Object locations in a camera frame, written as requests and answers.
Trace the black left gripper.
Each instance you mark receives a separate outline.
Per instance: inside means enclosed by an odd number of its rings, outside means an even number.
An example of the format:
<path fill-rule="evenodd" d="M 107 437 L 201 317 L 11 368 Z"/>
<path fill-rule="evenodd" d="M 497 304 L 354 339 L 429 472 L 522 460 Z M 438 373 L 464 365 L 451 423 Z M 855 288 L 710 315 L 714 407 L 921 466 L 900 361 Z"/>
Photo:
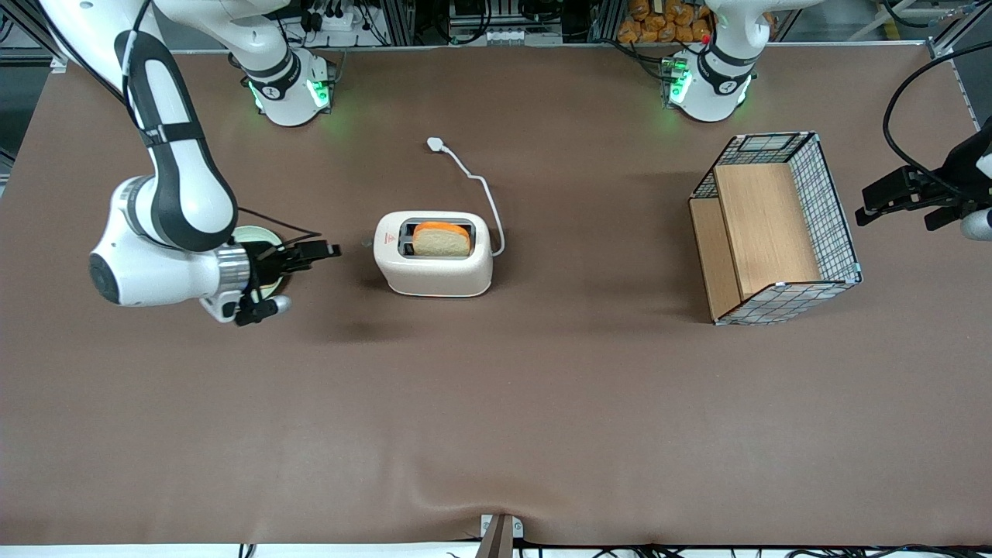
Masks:
<path fill-rule="evenodd" d="M 977 209 L 990 207 L 990 171 L 979 163 L 990 156 L 991 117 L 980 130 L 953 147 L 940 166 L 940 179 L 958 191 L 961 200 L 975 202 Z M 864 227 L 895 212 L 933 208 L 924 216 L 925 227 L 943 227 L 963 217 L 956 198 L 947 198 L 945 187 L 910 166 L 897 168 L 863 189 L 863 206 L 855 222 Z"/>

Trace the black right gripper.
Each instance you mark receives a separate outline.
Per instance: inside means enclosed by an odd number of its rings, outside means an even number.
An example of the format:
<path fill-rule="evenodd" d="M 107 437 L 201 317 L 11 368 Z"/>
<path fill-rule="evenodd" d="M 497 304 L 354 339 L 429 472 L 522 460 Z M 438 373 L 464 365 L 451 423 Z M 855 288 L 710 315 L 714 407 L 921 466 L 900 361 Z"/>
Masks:
<path fill-rule="evenodd" d="M 308 240 L 279 250 L 270 243 L 246 243 L 246 254 L 250 261 L 246 291 L 273 294 L 286 281 L 284 275 L 312 269 L 313 262 L 340 257 L 342 253 L 337 244 Z"/>

